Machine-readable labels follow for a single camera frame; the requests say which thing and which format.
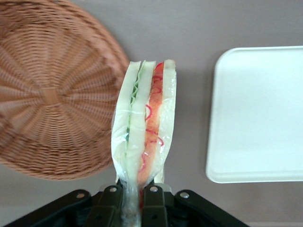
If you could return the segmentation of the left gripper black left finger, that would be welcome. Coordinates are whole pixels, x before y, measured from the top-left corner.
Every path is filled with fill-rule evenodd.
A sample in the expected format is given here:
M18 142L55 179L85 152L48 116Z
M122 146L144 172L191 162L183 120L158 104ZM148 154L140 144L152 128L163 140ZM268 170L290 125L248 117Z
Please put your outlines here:
M114 227L120 226L123 198L120 185L110 185L94 196L74 190L10 223L7 227Z

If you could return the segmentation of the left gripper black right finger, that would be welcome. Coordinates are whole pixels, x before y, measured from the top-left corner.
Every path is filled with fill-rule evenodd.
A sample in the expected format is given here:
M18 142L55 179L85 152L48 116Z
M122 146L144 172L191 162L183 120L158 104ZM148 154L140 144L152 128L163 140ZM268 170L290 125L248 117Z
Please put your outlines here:
M143 193L143 227L246 227L247 224L191 190L173 195L158 185Z

